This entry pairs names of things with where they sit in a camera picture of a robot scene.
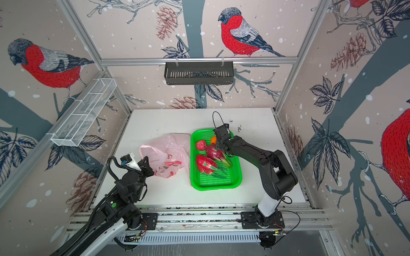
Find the pink plastic bag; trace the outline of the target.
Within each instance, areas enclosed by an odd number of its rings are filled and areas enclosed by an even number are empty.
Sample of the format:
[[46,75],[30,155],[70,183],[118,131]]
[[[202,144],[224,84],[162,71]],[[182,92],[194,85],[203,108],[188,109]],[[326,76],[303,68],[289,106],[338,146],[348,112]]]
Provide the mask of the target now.
[[170,178],[180,169],[190,173],[190,140],[185,133],[170,133],[149,141],[139,148],[141,158],[148,157],[154,175]]

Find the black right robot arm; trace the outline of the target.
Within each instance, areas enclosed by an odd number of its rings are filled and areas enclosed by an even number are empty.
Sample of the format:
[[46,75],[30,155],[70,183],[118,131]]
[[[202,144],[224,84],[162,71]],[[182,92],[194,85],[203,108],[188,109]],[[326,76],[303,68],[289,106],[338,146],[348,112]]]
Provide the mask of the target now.
[[213,129],[213,132],[217,148],[258,168],[265,194],[255,209],[254,223],[263,228],[269,227],[279,217],[278,206],[282,198],[298,184],[298,178],[287,157],[280,150],[260,149],[242,137],[231,136],[228,124]]

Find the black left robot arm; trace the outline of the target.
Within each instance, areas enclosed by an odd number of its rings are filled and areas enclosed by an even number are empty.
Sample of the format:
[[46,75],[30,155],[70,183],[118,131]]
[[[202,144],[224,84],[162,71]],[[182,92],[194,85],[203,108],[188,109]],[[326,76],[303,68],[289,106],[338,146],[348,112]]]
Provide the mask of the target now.
[[147,193],[146,179],[154,176],[149,158],[136,162],[131,154],[117,160],[108,158],[106,168],[115,186],[93,209],[87,223],[54,256],[94,256],[114,241],[125,251],[133,251],[136,239],[155,230],[158,214],[143,213],[137,207]]

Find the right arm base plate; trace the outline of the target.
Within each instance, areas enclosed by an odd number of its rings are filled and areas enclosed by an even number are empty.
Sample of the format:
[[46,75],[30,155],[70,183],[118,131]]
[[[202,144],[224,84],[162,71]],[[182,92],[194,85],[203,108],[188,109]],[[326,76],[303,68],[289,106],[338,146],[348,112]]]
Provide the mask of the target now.
[[284,229],[284,219],[280,211],[265,217],[258,211],[241,212],[239,219],[243,229]]

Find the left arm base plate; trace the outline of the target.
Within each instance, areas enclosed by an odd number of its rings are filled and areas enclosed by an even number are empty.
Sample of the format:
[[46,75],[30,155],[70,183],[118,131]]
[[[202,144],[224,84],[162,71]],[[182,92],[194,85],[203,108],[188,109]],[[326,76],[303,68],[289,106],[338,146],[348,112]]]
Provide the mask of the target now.
[[155,230],[158,216],[157,213],[141,213],[136,215],[127,222],[128,230]]

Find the small red fruit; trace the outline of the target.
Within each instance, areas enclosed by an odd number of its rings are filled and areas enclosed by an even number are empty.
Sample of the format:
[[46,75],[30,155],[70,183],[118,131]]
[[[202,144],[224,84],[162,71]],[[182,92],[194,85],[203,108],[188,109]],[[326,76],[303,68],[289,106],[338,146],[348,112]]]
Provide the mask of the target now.
[[199,151],[205,151],[206,147],[208,146],[205,140],[199,140],[195,144],[196,149]]

